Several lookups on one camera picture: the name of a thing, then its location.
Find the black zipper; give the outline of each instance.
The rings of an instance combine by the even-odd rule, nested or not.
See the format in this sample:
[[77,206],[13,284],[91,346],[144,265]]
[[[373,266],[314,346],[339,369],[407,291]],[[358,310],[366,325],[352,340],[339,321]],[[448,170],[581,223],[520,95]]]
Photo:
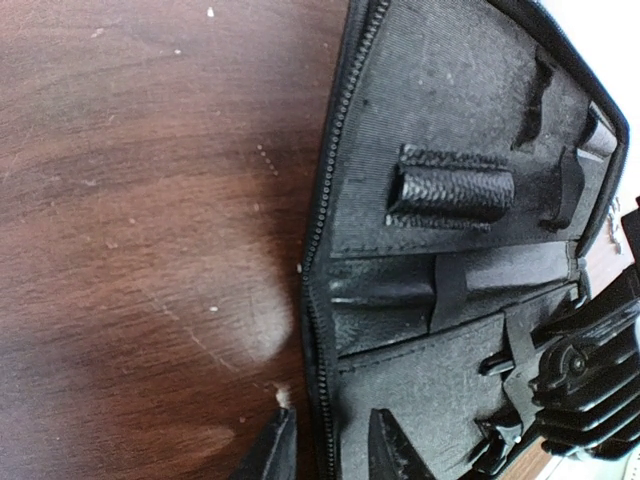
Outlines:
[[368,17],[368,21],[364,28],[364,34],[360,39],[360,42],[356,48],[355,58],[350,66],[350,71],[347,74],[343,83],[342,89],[338,96],[338,103],[335,109],[335,113],[331,119],[331,127],[328,131],[329,142],[327,143],[326,152],[326,168],[324,169],[324,179],[321,186],[320,207],[315,215],[315,224],[311,226],[311,232],[308,240],[308,247],[306,255],[302,264],[302,285],[305,295],[306,304],[308,305],[307,316],[309,318],[313,334],[316,339],[316,385],[318,388],[318,401],[320,407],[320,414],[322,418],[323,431],[325,434],[324,446],[326,456],[326,475],[323,478],[327,480],[335,480],[337,478],[337,465],[336,465],[336,444],[334,439],[334,425],[333,415],[331,411],[331,398],[329,392],[328,383],[328,355],[324,349],[323,339],[327,337],[327,325],[326,323],[316,315],[316,312],[312,305],[314,305],[312,297],[311,286],[309,283],[311,266],[315,254],[318,251],[320,245],[320,237],[322,230],[325,226],[325,220],[327,216],[327,209],[329,208],[329,193],[331,191],[331,183],[333,180],[333,171],[336,162],[336,156],[338,151],[338,145],[342,136],[342,129],[346,119],[347,111],[351,105],[351,98],[353,92],[360,79],[360,74],[364,67],[365,60],[371,51],[373,40],[380,29],[382,20],[384,19],[387,10],[389,9],[390,0],[380,0],[375,10]]

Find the dark wood surface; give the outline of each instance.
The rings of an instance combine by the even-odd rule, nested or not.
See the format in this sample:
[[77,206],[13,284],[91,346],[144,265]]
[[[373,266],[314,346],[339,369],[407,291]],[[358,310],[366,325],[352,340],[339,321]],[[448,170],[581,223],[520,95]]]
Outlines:
[[0,478],[226,478],[277,392],[311,477],[296,265],[345,11],[0,3]]

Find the wood grain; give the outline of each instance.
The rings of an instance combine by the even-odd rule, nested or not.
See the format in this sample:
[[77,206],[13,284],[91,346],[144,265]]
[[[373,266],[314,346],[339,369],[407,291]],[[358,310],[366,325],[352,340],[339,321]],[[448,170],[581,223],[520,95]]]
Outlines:
[[0,3],[0,478],[226,478],[278,390],[312,477],[296,264],[345,11]]

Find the black fabric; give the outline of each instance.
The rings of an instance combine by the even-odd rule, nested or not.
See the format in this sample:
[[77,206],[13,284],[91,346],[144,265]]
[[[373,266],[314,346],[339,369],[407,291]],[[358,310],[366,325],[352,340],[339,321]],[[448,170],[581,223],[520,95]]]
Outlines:
[[500,377],[473,374],[483,358],[502,349],[502,325],[502,314],[494,315],[464,331],[342,360],[337,408],[343,478],[368,479],[372,408],[393,412],[438,480],[460,477],[482,440],[473,419],[504,405]]
[[[332,198],[334,256],[429,253],[579,238],[606,162],[594,165],[573,224],[539,225],[557,205],[560,154],[586,125],[589,98],[561,68],[542,96],[534,153],[512,151],[536,77],[536,44],[482,0],[392,2],[353,92]],[[515,204],[489,234],[384,226],[398,149],[505,157]]]
[[[576,52],[560,26],[541,5],[541,2],[535,0],[487,1],[505,16],[513,19],[548,52],[553,53],[553,58],[558,65],[573,75],[615,130],[617,147],[607,162],[604,183],[594,194],[595,201],[590,204],[591,206],[586,207],[589,212],[589,220],[576,248],[576,255],[583,257],[604,223],[609,204],[620,183],[629,149],[629,124],[620,108],[611,99],[607,90]],[[590,175],[591,172],[585,171],[587,178],[590,178]]]
[[553,68],[541,58],[536,58],[536,75],[531,82],[529,98],[522,121],[522,127],[513,142],[514,150],[533,152],[532,142],[540,135],[542,129],[542,96],[553,76]]

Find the leather tool holder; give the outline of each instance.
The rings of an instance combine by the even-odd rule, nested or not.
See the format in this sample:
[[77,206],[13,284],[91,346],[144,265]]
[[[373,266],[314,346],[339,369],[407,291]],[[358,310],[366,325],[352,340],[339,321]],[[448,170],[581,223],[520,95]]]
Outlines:
[[628,137],[536,2],[351,1],[302,264],[320,478],[638,442],[638,270],[584,272]]

